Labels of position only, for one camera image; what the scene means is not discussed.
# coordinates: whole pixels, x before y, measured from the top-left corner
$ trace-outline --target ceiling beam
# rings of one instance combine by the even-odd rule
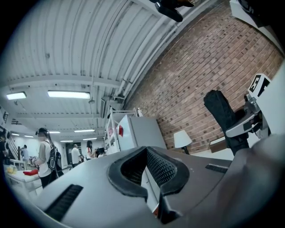
[[[149,0],[131,0],[131,1],[145,8],[147,11],[157,16],[158,18],[162,17],[162,14],[156,10],[155,4],[152,3],[151,1]]]
[[[92,85],[92,77],[89,76],[76,76],[76,75],[48,75],[48,76],[36,76],[36,77],[25,77],[11,81],[1,82],[0,87],[10,86],[33,86],[38,85],[39,83],[70,83],[70,84],[84,84]],[[98,78],[95,77],[93,80],[94,85],[106,86],[111,88],[119,88],[121,82]]]
[[[17,114],[15,119],[21,122],[22,119],[97,119],[100,118],[100,114]]]

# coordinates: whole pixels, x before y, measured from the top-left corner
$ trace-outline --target black pants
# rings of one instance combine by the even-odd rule
[[[78,162],[77,164],[72,164],[72,168],[75,168],[76,166],[78,166],[81,162]]]
[[[42,187],[44,188],[49,183],[52,183],[57,178],[56,175],[57,175],[56,172],[53,171],[50,175],[47,175],[45,177],[40,177]]]

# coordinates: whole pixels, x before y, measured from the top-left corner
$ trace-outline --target black backpack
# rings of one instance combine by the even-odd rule
[[[52,171],[61,171],[61,154],[58,152],[56,147],[53,147],[48,141],[45,142],[47,142],[51,147],[49,161],[47,162],[49,168]]]

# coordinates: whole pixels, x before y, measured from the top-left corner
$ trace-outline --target pipe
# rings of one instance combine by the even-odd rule
[[[120,88],[116,90],[115,92],[115,97],[117,97],[121,92],[122,89],[124,87],[124,85],[126,84],[126,81],[128,80],[130,73],[134,67],[134,65],[136,64],[139,56],[142,54],[143,50],[145,49],[146,45],[148,44],[148,42],[151,40],[151,38],[153,37],[153,35],[157,32],[157,30],[160,28],[160,26],[168,19],[167,16],[162,16],[159,21],[155,24],[155,26],[151,29],[151,31],[148,33],[148,35],[146,36],[146,38],[143,40],[143,42],[141,43],[139,49],[137,50],[136,54],[134,55],[134,58],[132,59],[126,74],[123,78],[123,81],[120,85]]]
[[[127,97],[128,93],[131,91],[131,89],[133,88],[133,86],[135,85],[135,83],[137,82],[137,80],[139,79],[139,77],[141,76],[141,74],[143,73],[144,69],[147,67],[147,65],[149,64],[149,62],[152,60],[152,58],[154,57],[154,55],[158,52],[158,50],[161,48],[161,46],[164,44],[164,42],[169,38],[169,36],[174,33],[176,30],[178,29],[178,27],[176,26],[175,28],[173,28],[171,30],[171,32],[164,38],[164,40],[160,43],[160,45],[157,47],[157,49],[152,53],[152,55],[149,57],[149,59],[147,60],[147,62],[144,64],[144,66],[141,68],[141,70],[139,71],[139,73],[137,74],[136,78],[134,79],[134,81],[132,83],[129,83],[128,86],[126,87],[126,90],[124,92],[124,96]]]
[[[201,7],[202,5],[204,5],[204,4],[206,4],[206,3],[208,3],[210,0],[208,0],[208,1],[205,1],[205,2],[203,2],[201,5],[199,5],[199,7]],[[182,9],[181,10],[181,15],[185,15],[188,11],[190,11],[190,10],[192,10],[192,8],[184,8],[184,9]],[[187,19],[190,17],[190,16],[192,16],[193,15],[193,13],[189,13],[185,18],[184,18],[184,21],[187,21]],[[168,35],[163,39],[163,41],[161,41],[160,42],[160,45],[155,49],[155,51],[152,53],[152,55],[148,58],[148,53],[151,53],[151,51],[148,51],[146,54],[145,54],[145,56],[144,56],[144,58],[143,59],[147,59],[148,58],[148,60],[147,60],[147,62],[143,65],[143,67],[140,69],[139,67],[138,67],[138,69],[140,69],[140,71],[139,71],[139,73],[138,74],[135,74],[138,70],[136,70],[136,72],[134,73],[134,75],[133,75],[133,81],[132,80],[130,80],[130,83],[127,85],[127,87],[126,87],[126,90],[124,91],[124,96],[125,96],[125,98],[127,97],[127,95],[129,94],[129,92],[131,91],[131,89],[133,88],[133,86],[135,85],[135,83],[137,82],[137,80],[138,80],[138,78],[141,76],[141,74],[143,73],[143,71],[144,71],[144,69],[147,67],[147,65],[149,64],[149,62],[152,60],[152,58],[154,57],[154,55],[159,51],[159,49],[161,48],[161,46],[165,43],[165,41],[169,38],[169,36],[171,36],[178,28],[179,28],[179,26],[180,25],[182,25],[182,23],[183,22],[180,22],[180,23],[178,23],[176,26],[175,26],[175,28],[173,28],[169,33],[168,33]]]
[[[163,33],[161,33],[159,36],[156,37],[155,41],[151,44],[151,46],[149,47],[149,49],[147,50],[147,52],[145,53],[145,55],[143,56],[142,60],[139,62],[138,67],[136,69],[136,71],[134,72],[133,76],[130,78],[129,84],[126,87],[125,92],[123,93],[123,95],[125,96],[127,91],[130,89],[131,85],[133,84],[133,82],[135,81],[136,77],[138,76],[138,73],[140,71],[140,69],[143,67],[143,64],[147,61],[147,59],[149,59],[147,61],[147,63],[149,63],[150,58],[149,55],[153,52],[153,50],[155,49],[155,47],[157,46],[157,44],[160,42],[161,38],[164,36],[164,34],[169,30],[169,28],[171,28],[174,23],[169,23],[169,25],[167,26],[167,28],[164,30]],[[159,47],[162,46],[162,44],[165,42],[165,39],[161,42],[161,45],[159,45]]]

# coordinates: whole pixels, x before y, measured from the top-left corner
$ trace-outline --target staircase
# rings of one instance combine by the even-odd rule
[[[11,159],[18,160],[18,148],[16,147],[12,137],[8,139],[8,144],[9,144],[9,157]]]

